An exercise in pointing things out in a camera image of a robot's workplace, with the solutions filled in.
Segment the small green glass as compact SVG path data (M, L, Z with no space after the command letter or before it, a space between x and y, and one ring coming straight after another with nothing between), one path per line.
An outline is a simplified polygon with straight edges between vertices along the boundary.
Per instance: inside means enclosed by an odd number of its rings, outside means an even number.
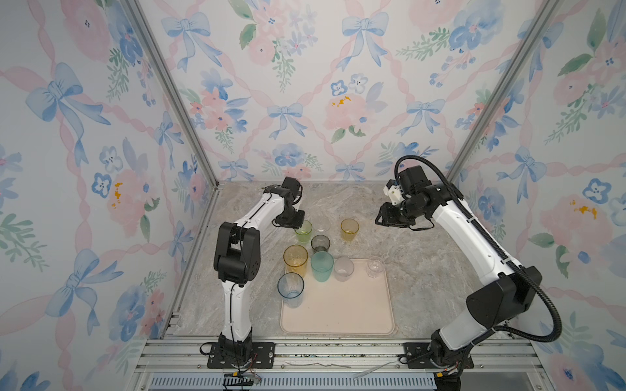
M305 220L300 228L294 230L297 240L300 244L306 245L310 242L312 229L313 226L311 222Z

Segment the tall yellow plastic glass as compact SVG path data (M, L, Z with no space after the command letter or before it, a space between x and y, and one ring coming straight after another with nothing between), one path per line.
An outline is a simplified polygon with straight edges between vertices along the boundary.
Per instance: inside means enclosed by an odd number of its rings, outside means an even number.
M303 278L306 276L308 259L308 251L299 244L291 245L283 253L285 270L296 273Z

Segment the small smoky grey glass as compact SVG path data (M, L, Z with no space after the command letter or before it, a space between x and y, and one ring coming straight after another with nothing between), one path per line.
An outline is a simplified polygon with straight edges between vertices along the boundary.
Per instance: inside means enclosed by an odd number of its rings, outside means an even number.
M328 236L317 235L311 239L311 248L315 253L328 252L331 246L331 241Z

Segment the teal textured plastic glass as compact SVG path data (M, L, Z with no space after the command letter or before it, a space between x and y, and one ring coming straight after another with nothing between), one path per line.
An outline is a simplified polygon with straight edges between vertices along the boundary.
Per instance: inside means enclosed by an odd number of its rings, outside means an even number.
M324 251L314 253L311 258L311 269L316 281L326 282L334 271L334 257Z

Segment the small amber glass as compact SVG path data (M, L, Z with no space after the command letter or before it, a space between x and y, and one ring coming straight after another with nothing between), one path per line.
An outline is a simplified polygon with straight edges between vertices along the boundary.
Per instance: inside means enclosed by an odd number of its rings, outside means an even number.
M346 218L342 220L341 225L342 239L349 242L353 241L360 231L360 224L353 218Z

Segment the clear faceted small glass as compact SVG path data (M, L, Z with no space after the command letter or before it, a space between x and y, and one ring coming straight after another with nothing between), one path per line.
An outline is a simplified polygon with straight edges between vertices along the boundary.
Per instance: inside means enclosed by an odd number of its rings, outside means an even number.
M371 279L382 277L386 271L386 265L380 257L371 257L367 262L367 274Z

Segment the tall blue plastic glass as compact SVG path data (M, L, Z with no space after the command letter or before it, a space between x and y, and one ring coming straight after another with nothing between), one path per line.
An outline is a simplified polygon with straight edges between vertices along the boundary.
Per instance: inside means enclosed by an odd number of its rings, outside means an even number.
M288 308L298 308L303 302L305 282L300 274L289 272L282 275L277 282L277 292Z

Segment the frosted clear glass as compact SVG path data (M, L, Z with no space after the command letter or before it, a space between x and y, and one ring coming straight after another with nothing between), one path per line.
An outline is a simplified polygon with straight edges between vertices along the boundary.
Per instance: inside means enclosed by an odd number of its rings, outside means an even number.
M354 262L348 257L339 257L334 262L334 277L339 282L349 280L355 271Z

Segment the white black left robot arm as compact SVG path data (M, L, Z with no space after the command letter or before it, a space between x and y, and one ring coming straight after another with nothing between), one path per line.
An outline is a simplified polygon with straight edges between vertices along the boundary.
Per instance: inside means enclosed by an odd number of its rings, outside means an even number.
M250 321L248 284L261 266L262 231L269 226L300 228L305 212L298 208L303 194L298 179L264 187L259 201L238 220L218 228L214 269L224 294L224 324L218 336L217 354L243 366L253 359L253 326Z

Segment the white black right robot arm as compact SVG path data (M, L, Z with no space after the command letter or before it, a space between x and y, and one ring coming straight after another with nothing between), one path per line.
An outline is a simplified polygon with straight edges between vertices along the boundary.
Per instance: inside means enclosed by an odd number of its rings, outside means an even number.
M383 187L390 200L379 211L376 224L415 231L420 217L438 224L455 241L470 261L482 287L466 298L464 310L450 324L431 336L426 357L438 368L459 365L474 345L486 340L504 326L504 322L527 311L536 294L522 277L507 265L521 264L494 249L496 241L481 233L480 221L462 200L453 200L443 186L427 182L418 192L404 195L396 181Z

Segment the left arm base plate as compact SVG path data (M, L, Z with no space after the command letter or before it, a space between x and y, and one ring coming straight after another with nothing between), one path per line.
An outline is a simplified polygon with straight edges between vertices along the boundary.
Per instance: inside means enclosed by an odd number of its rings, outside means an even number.
M273 342L252 342L228 347L228 343L205 343L200 348L209 369L272 369L276 356Z

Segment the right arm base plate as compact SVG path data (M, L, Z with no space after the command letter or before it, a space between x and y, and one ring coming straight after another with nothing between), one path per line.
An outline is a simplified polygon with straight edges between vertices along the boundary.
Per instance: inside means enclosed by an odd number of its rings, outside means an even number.
M445 345L431 342L407 342L399 363L410 369L438 369L452 371L463 367L474 368L474 361L464 350L449 350Z

